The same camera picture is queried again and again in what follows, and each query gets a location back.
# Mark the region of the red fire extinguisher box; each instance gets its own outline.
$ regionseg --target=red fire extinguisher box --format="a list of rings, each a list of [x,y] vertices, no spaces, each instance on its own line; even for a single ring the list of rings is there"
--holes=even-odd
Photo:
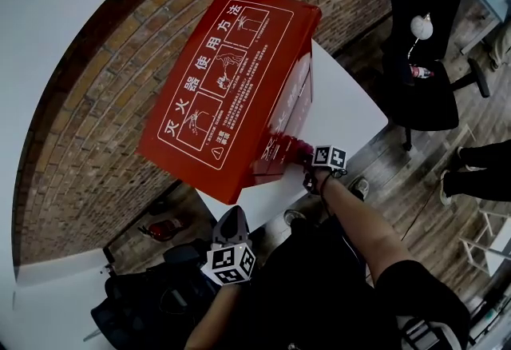
[[[312,100],[316,6],[215,0],[183,48],[138,152],[225,204],[282,177]]]

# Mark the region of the desk lamp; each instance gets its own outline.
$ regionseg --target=desk lamp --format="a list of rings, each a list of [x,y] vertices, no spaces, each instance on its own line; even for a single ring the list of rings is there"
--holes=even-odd
[[[415,16],[410,23],[410,30],[412,34],[416,37],[415,43],[408,52],[408,58],[410,59],[410,55],[415,45],[419,40],[426,40],[431,38],[433,34],[433,23],[431,23],[431,17],[428,13],[424,18],[422,16]]]

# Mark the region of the sneaker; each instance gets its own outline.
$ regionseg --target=sneaker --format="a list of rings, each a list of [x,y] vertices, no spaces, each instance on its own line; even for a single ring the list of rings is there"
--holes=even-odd
[[[294,209],[288,209],[284,213],[284,222],[287,226],[291,226],[291,222],[296,218],[306,219],[305,215],[303,215],[300,211],[295,211]]]
[[[364,177],[357,177],[351,182],[348,189],[351,193],[362,194],[362,199],[365,200],[369,193],[369,181]]]
[[[469,171],[478,171],[479,168],[478,167],[471,167],[470,165],[467,165],[467,164],[463,164],[463,162],[461,161],[461,155],[460,155],[460,151],[463,149],[463,147],[458,147],[456,149],[456,155],[458,156],[458,159],[459,161],[461,162],[462,165],[465,166],[466,169],[468,169]]]
[[[448,169],[444,169],[442,174],[440,174],[440,202],[444,206],[449,206],[453,202],[452,197],[447,197],[446,192],[444,191],[444,176],[449,173]]]
[[[495,62],[495,60],[492,58],[492,55],[490,52],[488,52],[488,57],[489,57],[489,65],[492,67],[492,70],[494,72],[496,72],[501,65],[499,65],[497,62]]]

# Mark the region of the black bag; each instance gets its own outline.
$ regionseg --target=black bag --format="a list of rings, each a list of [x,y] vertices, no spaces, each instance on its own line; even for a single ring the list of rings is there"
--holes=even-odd
[[[163,264],[105,282],[107,298],[91,315],[114,348],[184,347],[218,292],[200,271],[208,247],[200,240],[176,246],[164,254]]]

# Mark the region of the black office chair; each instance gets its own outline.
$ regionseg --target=black office chair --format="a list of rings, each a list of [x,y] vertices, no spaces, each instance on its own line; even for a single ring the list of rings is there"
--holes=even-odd
[[[383,74],[389,99],[390,116],[406,129],[403,148],[410,151],[411,130],[439,131],[458,127],[459,116],[454,90],[474,82],[482,97],[489,97],[485,75],[473,59],[470,73],[451,84],[440,59],[446,55],[450,31],[460,0],[390,0],[392,3],[392,32],[382,44]],[[430,14],[433,35],[415,42],[410,22],[413,17]],[[412,78],[409,64],[431,70],[434,76]]]

